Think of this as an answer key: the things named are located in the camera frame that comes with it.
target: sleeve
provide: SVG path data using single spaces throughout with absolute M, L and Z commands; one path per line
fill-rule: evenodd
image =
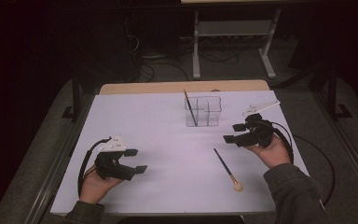
M 320 187 L 293 164 L 264 174 L 276 206 L 277 223 L 333 223 L 320 201 Z
M 97 224 L 100 223 L 103 211 L 103 205 L 83 203 L 78 201 L 75 204 L 74 209 L 68 213 L 60 223 Z

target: paintbrush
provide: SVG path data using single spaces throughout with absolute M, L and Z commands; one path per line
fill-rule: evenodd
M 185 93 L 186 102 L 187 102 L 187 105 L 188 105 L 188 109 L 190 110 L 191 117 L 192 117 L 193 120 L 194 120 L 194 125 L 199 126 L 199 125 L 197 124 L 196 118 L 194 117 L 193 109 L 191 108 L 190 101 L 188 100 L 187 92 L 186 92 L 185 89 L 183 89 L 183 92 Z
M 234 175 L 229 171 L 229 169 L 228 169 L 226 163 L 223 161 L 222 157 L 220 157 L 220 155 L 219 155 L 219 153 L 217 152 L 216 148 L 214 148 L 213 150 L 214 150 L 214 152 L 216 153 L 216 155 L 217 155 L 217 157 L 219 158 L 219 160 L 222 162 L 222 164 L 223 164 L 223 166 L 225 167 L 226 171 L 228 172 L 229 177 L 231 177 L 232 182 L 234 182 L 234 189 L 235 189 L 235 191 L 241 191 L 241 190 L 243 190 L 243 185 L 242 185 L 242 183 L 238 182 L 238 181 L 235 179 Z

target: brush tip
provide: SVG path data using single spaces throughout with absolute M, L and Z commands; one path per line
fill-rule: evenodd
M 234 190 L 235 191 L 242 191 L 243 190 L 243 185 L 240 182 L 237 182 L 237 184 L 234 185 Z

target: stick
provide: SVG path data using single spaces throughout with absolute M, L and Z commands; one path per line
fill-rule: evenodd
M 193 120 L 194 120 L 194 124 L 195 124 L 196 126 L 199 126 L 199 125 L 197 124 L 196 118 L 194 117 L 193 110 L 191 109 L 191 104 L 190 104 L 190 101 L 188 100 L 187 92 L 186 92 L 185 89 L 183 89 L 183 91 L 185 92 L 185 97 L 186 97 L 188 109 L 190 109 L 191 117 L 192 117 Z
M 228 172 L 229 176 L 231 177 L 232 181 L 234 182 L 234 184 L 238 184 L 238 181 L 235 179 L 234 175 L 229 171 L 226 163 L 223 161 L 223 159 L 220 157 L 219 153 L 217 152 L 216 148 L 213 149 L 214 152 L 216 153 L 217 157 L 219 158 L 219 160 L 222 162 L 223 166 L 226 168 L 226 171 Z

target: metal stand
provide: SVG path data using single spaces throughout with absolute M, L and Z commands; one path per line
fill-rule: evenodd
M 341 113 L 336 112 L 336 98 L 337 98 L 337 72 L 332 63 L 319 62 L 310 67 L 309 69 L 295 75 L 284 81 L 283 83 L 272 86 L 273 90 L 285 89 L 295 82 L 299 81 L 310 74 L 315 74 L 312 81 L 309 84 L 311 91 L 320 91 L 324 84 L 328 82 L 327 87 L 327 106 L 326 110 L 333 120 L 338 118 L 351 118 L 351 114 L 345 105 L 338 105 L 341 109 Z
M 275 72 L 269 61 L 269 46 L 275 33 L 281 9 L 275 10 L 272 20 L 263 21 L 199 21 L 199 12 L 195 12 L 194 19 L 194 50 L 193 50 L 193 78 L 200 79 L 199 36 L 218 35 L 266 35 L 267 41 L 259 49 L 261 60 L 269 78 L 275 78 Z
M 67 106 L 62 114 L 63 119 L 72 119 L 72 122 L 76 122 L 80 113 L 80 83 L 77 80 L 77 72 L 75 71 L 72 76 L 72 99 L 73 106 Z

